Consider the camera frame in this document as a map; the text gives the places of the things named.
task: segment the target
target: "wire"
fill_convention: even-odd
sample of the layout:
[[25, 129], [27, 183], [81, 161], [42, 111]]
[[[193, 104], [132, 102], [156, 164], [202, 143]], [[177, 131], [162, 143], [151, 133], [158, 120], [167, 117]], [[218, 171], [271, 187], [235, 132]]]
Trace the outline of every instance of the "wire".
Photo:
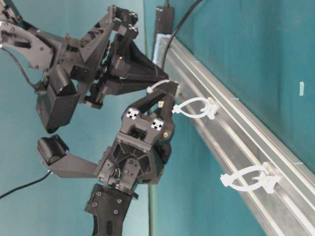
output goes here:
[[174, 29], [172, 35], [170, 36], [167, 45], [165, 47], [164, 53], [163, 53], [163, 57], [162, 57], [162, 63], [161, 63], [161, 68], [162, 70], [164, 70], [165, 67], [165, 60], [166, 60], [166, 54], [167, 51], [175, 37], [175, 35], [177, 34], [177, 32], [181, 29], [181, 27], [183, 26], [184, 22], [186, 21], [186, 19], [188, 18], [188, 16], [191, 14], [191, 12], [195, 9], [196, 6], [198, 6], [199, 3], [201, 3], [202, 0], [197, 0], [195, 1], [195, 3], [193, 5], [191, 5], [191, 7], [189, 8], [189, 10], [186, 12], [185, 16], [181, 19], [181, 21], [179, 22], [179, 24], [176, 26], [176, 28]]
[[21, 64], [19, 63], [19, 61], [17, 60], [17, 58], [12, 54], [10, 53], [7, 49], [5, 48], [0, 48], [2, 51], [4, 51], [5, 53], [7, 53], [13, 60], [14, 62], [16, 63], [17, 67], [19, 68], [20, 72], [22, 73], [22, 75], [24, 76], [24, 78], [26, 79], [26, 82], [32, 86], [33, 88], [36, 88], [36, 85], [33, 84], [30, 79], [28, 78], [27, 74], [25, 73], [23, 67], [21, 66]]
[[26, 188], [26, 187], [29, 187], [29, 186], [31, 186], [31, 185], [33, 185], [33, 184], [39, 183], [39, 182], [43, 181], [44, 179], [46, 179], [50, 174], [51, 174], [51, 171], [49, 171], [44, 177], [42, 177], [42, 178], [40, 178], [40, 179], [38, 179], [38, 180], [36, 180], [36, 181], [33, 181], [33, 182], [31, 182], [31, 183], [28, 183], [28, 184], [22, 185], [22, 186], [20, 186], [20, 187], [17, 187], [17, 188], [15, 188], [15, 189], [12, 189], [12, 190], [6, 192], [5, 194], [1, 195], [1, 196], [0, 196], [0, 199], [6, 197], [6, 196], [8, 196], [8, 195], [10, 195], [11, 193], [14, 193], [14, 192], [17, 191], [17, 190], [20, 190], [20, 189], [22, 189], [22, 188]]

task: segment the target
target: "white plastic clip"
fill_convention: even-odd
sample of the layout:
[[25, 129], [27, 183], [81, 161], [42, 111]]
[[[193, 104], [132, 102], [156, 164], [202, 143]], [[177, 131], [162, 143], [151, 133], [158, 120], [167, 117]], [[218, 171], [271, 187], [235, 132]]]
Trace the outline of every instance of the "white plastic clip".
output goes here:
[[150, 93], [153, 93], [153, 90], [154, 90], [157, 86], [160, 86], [160, 85], [165, 84], [165, 83], [168, 83], [168, 82], [169, 82], [169, 80], [161, 80], [161, 81], [155, 83], [154, 85], [147, 87], [147, 93], [149, 93], [149, 94], [150, 94]]
[[[192, 114], [188, 114], [187, 112], [184, 112], [182, 110], [182, 107], [188, 105], [189, 103], [196, 102], [196, 101], [203, 101], [205, 103], [205, 107], [200, 110], [202, 112], [201, 114], [192, 115]], [[208, 97], [208, 99], [206, 99], [204, 97], [195, 97], [195, 98], [192, 98], [192, 99], [189, 99], [189, 100], [183, 102], [180, 105], [175, 105], [173, 107], [172, 113], [177, 113], [177, 114], [182, 113], [184, 116], [187, 116], [187, 117], [193, 118], [193, 119], [202, 118], [205, 116], [208, 116], [209, 119], [215, 119], [215, 115], [218, 111], [218, 108], [219, 108], [218, 104], [211, 97]]]
[[[263, 187], [267, 193], [271, 194], [274, 193], [275, 185], [277, 182], [279, 182], [280, 177], [270, 175], [270, 173], [267, 171], [268, 166], [269, 166], [268, 162], [264, 162], [262, 166], [249, 166], [235, 172], [232, 175], [228, 174], [221, 175], [220, 180], [225, 187], [230, 186], [231, 188], [234, 188], [237, 191], [250, 192], [260, 187]], [[261, 171], [258, 177], [253, 177], [253, 179], [258, 180], [257, 183], [248, 186], [238, 186], [233, 184], [233, 181], [236, 180], [237, 178], [254, 171]]]

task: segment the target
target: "teal wall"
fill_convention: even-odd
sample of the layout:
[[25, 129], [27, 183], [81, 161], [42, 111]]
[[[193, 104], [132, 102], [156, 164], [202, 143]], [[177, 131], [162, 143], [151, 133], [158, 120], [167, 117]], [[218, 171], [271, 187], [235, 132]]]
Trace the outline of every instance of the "teal wall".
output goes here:
[[[144, 51], [143, 2], [128, 0], [14, 0], [26, 21], [42, 30], [64, 36], [85, 34], [115, 4], [139, 14], [140, 35], [136, 43]], [[27, 68], [27, 61], [14, 52], [33, 82], [41, 73]], [[14, 62], [0, 53], [0, 194], [42, 177], [46, 168], [35, 151], [40, 137], [48, 136], [35, 111], [36, 96]], [[112, 145], [121, 125], [121, 114], [143, 93], [105, 98], [101, 110], [79, 105], [67, 127], [57, 132], [73, 154], [97, 162]], [[84, 212], [95, 180], [59, 179], [44, 182], [0, 200], [0, 235], [89, 236], [92, 215]], [[149, 231], [148, 187], [138, 186], [125, 220], [124, 235], [147, 236]]]
[[[193, 2], [170, 0], [174, 25]], [[148, 55], [161, 4], [145, 0]], [[312, 0], [204, 0], [177, 37], [313, 172], [314, 7]], [[264, 235], [238, 194], [223, 188], [222, 170], [188, 120], [174, 120], [173, 154], [152, 188], [154, 235]]]

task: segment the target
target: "robotic hand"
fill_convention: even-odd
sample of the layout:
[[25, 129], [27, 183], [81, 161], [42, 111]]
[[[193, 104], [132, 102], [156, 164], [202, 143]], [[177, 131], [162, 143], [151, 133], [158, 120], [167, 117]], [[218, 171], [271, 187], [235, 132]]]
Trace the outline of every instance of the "robotic hand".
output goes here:
[[[31, 68], [45, 73], [31, 85], [48, 133], [67, 125], [79, 102], [100, 109], [107, 94], [138, 91], [168, 79], [134, 44], [136, 22], [136, 13], [112, 5], [82, 39], [62, 38], [25, 22], [11, 0], [0, 0], [0, 48], [18, 51]], [[110, 43], [112, 31], [117, 33]], [[159, 182], [171, 153], [177, 86], [160, 85], [131, 104], [99, 164], [69, 153], [58, 135], [39, 139], [38, 153], [50, 171], [62, 178], [97, 178], [103, 183], [94, 186], [86, 206], [94, 216], [94, 236], [121, 236], [131, 199], [138, 197], [136, 185]], [[145, 115], [157, 103], [159, 108]]]
[[[136, 185], [158, 184], [171, 154], [176, 90], [177, 84], [169, 82], [131, 104], [98, 165], [68, 153], [58, 135], [39, 139], [38, 153], [50, 171], [62, 178], [95, 177], [103, 182], [94, 186], [86, 206], [94, 216], [94, 236], [121, 236], [131, 198], [138, 198]], [[156, 103], [162, 107], [145, 115]]]
[[[33, 87], [36, 110], [48, 133], [70, 123], [78, 102], [100, 109], [107, 94], [142, 90], [167, 78], [134, 44], [138, 17], [129, 10], [110, 6], [82, 39], [35, 28], [11, 0], [0, 0], [0, 12], [1, 47], [18, 51], [29, 67], [45, 73]], [[117, 33], [110, 43], [112, 31]]]

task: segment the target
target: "metal frame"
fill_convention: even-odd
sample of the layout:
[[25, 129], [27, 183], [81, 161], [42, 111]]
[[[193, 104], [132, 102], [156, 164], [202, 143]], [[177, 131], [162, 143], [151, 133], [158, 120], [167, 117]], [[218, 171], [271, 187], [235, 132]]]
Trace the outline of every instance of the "metal frame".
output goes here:
[[[160, 42], [157, 64], [167, 40]], [[220, 105], [215, 120], [191, 121], [224, 171], [230, 174], [269, 162], [273, 174], [281, 177], [274, 194], [263, 188], [240, 193], [266, 234], [315, 236], [315, 175], [177, 39], [168, 52], [165, 72], [179, 83], [179, 101], [212, 97]], [[193, 103], [186, 108], [199, 114], [203, 106]], [[237, 181], [250, 185], [255, 182], [253, 176]]]

